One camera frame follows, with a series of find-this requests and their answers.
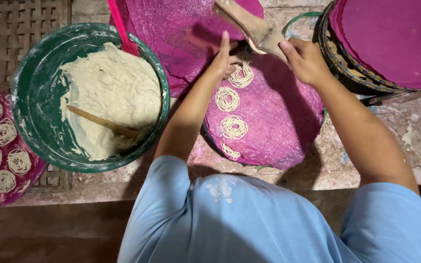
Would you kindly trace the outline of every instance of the wooden noodle press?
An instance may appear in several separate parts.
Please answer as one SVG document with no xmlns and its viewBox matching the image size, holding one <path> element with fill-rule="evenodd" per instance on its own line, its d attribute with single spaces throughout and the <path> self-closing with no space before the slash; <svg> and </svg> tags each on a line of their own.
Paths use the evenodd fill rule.
<svg viewBox="0 0 421 263">
<path fill-rule="evenodd" d="M 279 43 L 284 41 L 282 31 L 264 19 L 249 13 L 233 0 L 215 0 L 213 11 L 243 33 L 254 52 L 271 54 L 288 64 Z"/>
</svg>

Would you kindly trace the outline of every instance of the pink mesh cloth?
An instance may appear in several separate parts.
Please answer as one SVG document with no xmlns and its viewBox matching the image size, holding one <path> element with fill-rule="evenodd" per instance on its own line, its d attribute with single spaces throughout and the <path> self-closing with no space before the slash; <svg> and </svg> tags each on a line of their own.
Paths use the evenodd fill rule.
<svg viewBox="0 0 421 263">
<path fill-rule="evenodd" d="M 263 17 L 258 0 L 237 0 Z M 144 41 L 164 66 L 172 97 L 188 91 L 217 53 L 224 30 L 243 36 L 211 11 L 213 0 L 117 0 L 127 31 Z"/>
<path fill-rule="evenodd" d="M 303 160 L 319 134 L 321 98 L 275 57 L 257 55 L 250 67 L 254 79 L 248 86 L 235 88 L 229 81 L 220 84 L 238 93 L 240 105 L 236 110 L 220 111 L 214 101 L 218 89 L 214 90 L 205 118 L 207 129 L 220 150 L 223 141 L 240 152 L 237 162 L 288 170 Z M 230 140 L 222 136 L 220 121 L 228 115 L 240 116 L 248 124 L 249 131 L 243 138 Z"/>
<path fill-rule="evenodd" d="M 12 111 L 11 111 L 11 103 L 4 98 L 3 95 L 0 94 L 0 103 L 3 105 L 4 112 L 3 116 L 0 118 L 0 121 L 2 121 L 4 118 L 10 118 L 14 121 Z M 29 153 L 30 160 L 32 161 L 32 166 L 30 170 L 22 176 L 15 175 L 15 181 L 16 186 L 14 189 L 12 189 L 9 193 L 0 193 L 0 206 L 4 204 L 10 204 L 13 203 L 15 200 L 17 200 L 21 195 L 23 195 L 38 179 L 38 177 L 41 176 L 41 174 L 44 172 L 45 168 L 45 161 L 43 161 L 38 155 L 36 155 L 32 149 L 22 140 L 20 135 L 18 134 L 17 137 L 14 139 L 14 141 L 10 142 L 6 146 L 1 147 L 0 150 L 2 152 L 2 162 L 0 166 L 0 170 L 8 170 L 8 153 L 14 149 L 25 149 Z M 27 183 L 27 181 L 30 180 L 30 185 L 28 188 L 26 188 L 25 191 L 22 193 L 18 193 L 17 191 L 22 190 L 24 185 Z"/>
<path fill-rule="evenodd" d="M 329 18 L 337 38 L 365 68 L 421 88 L 421 1 L 338 0 Z"/>
</svg>

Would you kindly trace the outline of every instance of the hand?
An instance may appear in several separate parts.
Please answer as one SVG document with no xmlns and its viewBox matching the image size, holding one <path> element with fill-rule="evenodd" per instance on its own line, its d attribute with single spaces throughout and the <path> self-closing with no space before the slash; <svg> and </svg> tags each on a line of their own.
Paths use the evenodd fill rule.
<svg viewBox="0 0 421 263">
<path fill-rule="evenodd" d="M 216 74 L 216 76 L 222 80 L 230 77 L 230 75 L 235 72 L 235 65 L 233 64 L 241 63 L 240 58 L 229 55 L 231 48 L 228 32 L 224 31 L 222 34 L 222 41 L 220 43 L 220 51 L 217 56 L 215 56 L 206 72 Z"/>
<path fill-rule="evenodd" d="M 293 73 L 302 83 L 317 86 L 333 77 L 317 43 L 290 38 L 279 45 L 289 60 Z"/>
</svg>

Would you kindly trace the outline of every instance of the wooden stick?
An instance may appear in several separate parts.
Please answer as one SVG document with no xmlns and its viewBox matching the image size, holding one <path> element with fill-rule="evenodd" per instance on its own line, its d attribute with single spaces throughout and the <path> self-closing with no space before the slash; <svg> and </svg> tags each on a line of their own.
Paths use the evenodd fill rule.
<svg viewBox="0 0 421 263">
<path fill-rule="evenodd" d="M 128 137 L 128 138 L 131 138 L 131 139 L 134 140 L 137 137 L 137 131 L 132 131 L 132 130 L 130 130 L 128 128 L 125 128 L 121 125 L 118 125 L 114 122 L 110 122 L 110 121 L 108 121 L 104 118 L 97 117 L 95 115 L 92 115 L 88 112 L 80 110 L 80 109 L 78 109 L 76 107 L 73 107 L 71 105 L 67 105 L 67 108 L 68 108 L 68 110 L 74 112 L 75 114 L 77 114 L 81 117 L 86 118 L 89 121 L 93 121 L 96 124 L 102 125 L 105 128 L 109 128 L 110 130 L 115 131 L 115 132 L 117 132 L 121 135 L 124 135 L 124 136 Z"/>
</svg>

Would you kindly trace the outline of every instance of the green plastic basin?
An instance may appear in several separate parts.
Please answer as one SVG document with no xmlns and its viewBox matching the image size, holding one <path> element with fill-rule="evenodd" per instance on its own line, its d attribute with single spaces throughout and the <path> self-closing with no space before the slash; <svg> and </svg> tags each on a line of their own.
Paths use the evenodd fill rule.
<svg viewBox="0 0 421 263">
<path fill-rule="evenodd" d="M 47 35 L 22 59 L 12 85 L 12 110 L 19 134 L 45 161 L 60 168 L 83 173 L 98 173 L 126 165 L 147 151 L 165 127 L 170 107 L 170 90 L 163 67 L 152 50 L 128 33 L 139 46 L 139 53 L 155 70 L 162 91 L 160 118 L 151 134 L 120 157 L 90 161 L 72 151 L 74 133 L 61 121 L 60 98 L 68 87 L 58 83 L 59 66 L 88 53 L 105 50 L 103 44 L 121 44 L 116 27 L 102 23 L 82 23 L 61 28 Z"/>
</svg>

